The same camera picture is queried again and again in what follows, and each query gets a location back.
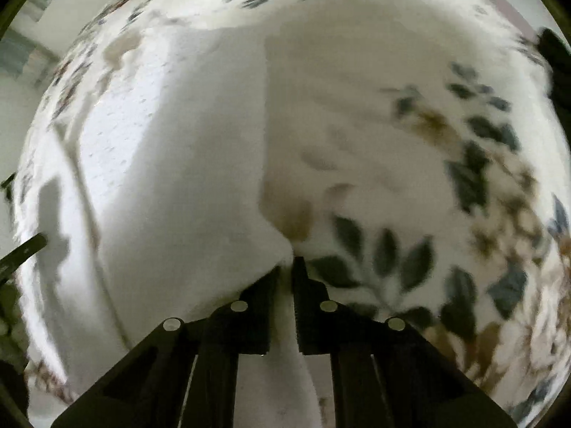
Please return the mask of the white knit sweater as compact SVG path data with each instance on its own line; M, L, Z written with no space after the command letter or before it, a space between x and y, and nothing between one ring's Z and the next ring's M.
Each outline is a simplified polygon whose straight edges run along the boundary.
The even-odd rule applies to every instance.
M163 319L301 255L376 304L375 257L433 251L452 200L396 103L435 59L432 0L132 0L69 56L15 192L32 390L70 406Z

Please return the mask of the floral bed blanket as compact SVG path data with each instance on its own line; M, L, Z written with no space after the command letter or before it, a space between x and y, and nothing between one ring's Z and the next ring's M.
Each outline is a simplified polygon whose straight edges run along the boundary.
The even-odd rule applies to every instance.
M167 317L301 256L403 314L520 427L570 376L570 156L490 0L111 0L15 177L32 393L64 410Z

